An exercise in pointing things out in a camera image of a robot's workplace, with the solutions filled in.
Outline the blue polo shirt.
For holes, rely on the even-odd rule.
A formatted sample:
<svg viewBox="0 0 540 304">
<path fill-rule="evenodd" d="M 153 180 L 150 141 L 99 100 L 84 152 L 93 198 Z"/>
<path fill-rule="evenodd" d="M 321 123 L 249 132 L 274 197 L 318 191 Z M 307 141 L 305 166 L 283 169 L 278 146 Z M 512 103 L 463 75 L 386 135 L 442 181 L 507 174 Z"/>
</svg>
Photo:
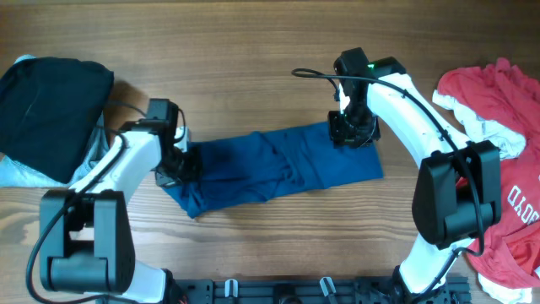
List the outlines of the blue polo shirt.
<svg viewBox="0 0 540 304">
<path fill-rule="evenodd" d="M 193 148 L 202 157 L 201 177 L 166 189 L 191 218 L 383 176 L 375 146 L 336 147 L 325 122 L 199 142 Z"/>
</svg>

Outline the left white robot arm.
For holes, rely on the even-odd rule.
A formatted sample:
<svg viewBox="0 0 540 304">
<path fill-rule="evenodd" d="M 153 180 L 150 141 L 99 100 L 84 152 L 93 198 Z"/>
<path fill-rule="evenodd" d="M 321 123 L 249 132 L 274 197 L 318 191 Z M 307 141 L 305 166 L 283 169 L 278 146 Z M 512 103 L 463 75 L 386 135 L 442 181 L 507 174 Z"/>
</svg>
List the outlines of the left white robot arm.
<svg viewBox="0 0 540 304">
<path fill-rule="evenodd" d="M 50 190 L 40 202 L 40 236 L 25 271 L 29 294 L 39 270 L 48 291 L 77 295 L 78 303 L 184 303 L 185 292 L 167 269 L 135 257 L 127 203 L 150 171 L 178 185 L 199 164 L 187 148 L 185 127 L 133 127 L 117 133 L 105 158 L 67 190 Z"/>
</svg>

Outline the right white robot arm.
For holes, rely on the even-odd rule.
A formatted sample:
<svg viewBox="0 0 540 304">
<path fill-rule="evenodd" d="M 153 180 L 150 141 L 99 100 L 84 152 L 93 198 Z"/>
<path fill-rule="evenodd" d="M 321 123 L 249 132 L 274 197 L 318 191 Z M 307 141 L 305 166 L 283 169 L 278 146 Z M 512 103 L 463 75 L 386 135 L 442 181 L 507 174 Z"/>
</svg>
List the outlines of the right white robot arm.
<svg viewBox="0 0 540 304">
<path fill-rule="evenodd" d="M 335 145 L 360 148 L 379 139 L 384 121 L 418 166 L 412 202 L 418 236 L 388 278 L 353 282 L 358 303 L 469 303 L 468 280 L 448 274 L 484 233 L 500 221 L 500 155 L 488 140 L 474 143 L 419 94 L 393 57 L 371 62 L 358 49 L 334 63 L 335 98 L 328 115 Z"/>
</svg>

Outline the red and white jersey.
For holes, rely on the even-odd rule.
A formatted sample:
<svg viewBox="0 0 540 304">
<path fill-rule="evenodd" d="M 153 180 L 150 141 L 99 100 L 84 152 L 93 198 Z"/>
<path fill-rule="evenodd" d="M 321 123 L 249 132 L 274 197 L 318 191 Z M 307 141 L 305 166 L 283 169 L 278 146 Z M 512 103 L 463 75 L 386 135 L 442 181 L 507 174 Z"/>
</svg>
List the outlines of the red and white jersey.
<svg viewBox="0 0 540 304">
<path fill-rule="evenodd" d="M 445 73 L 432 101 L 454 113 L 474 142 L 501 158 L 499 224 L 469 263 L 484 292 L 502 303 L 529 303 L 539 286 L 539 82 L 506 58 Z"/>
</svg>

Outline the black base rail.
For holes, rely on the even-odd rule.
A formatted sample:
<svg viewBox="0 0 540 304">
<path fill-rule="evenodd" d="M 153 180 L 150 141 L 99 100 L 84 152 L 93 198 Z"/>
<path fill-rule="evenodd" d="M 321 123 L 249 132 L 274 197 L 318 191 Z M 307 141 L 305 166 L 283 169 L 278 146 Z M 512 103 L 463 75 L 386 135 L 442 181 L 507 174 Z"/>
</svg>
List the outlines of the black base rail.
<svg viewBox="0 0 540 304">
<path fill-rule="evenodd" d="M 204 304 L 386 304 L 393 303 L 388 277 L 358 277 L 333 280 L 226 281 L 178 280 L 186 296 L 182 303 Z"/>
</svg>

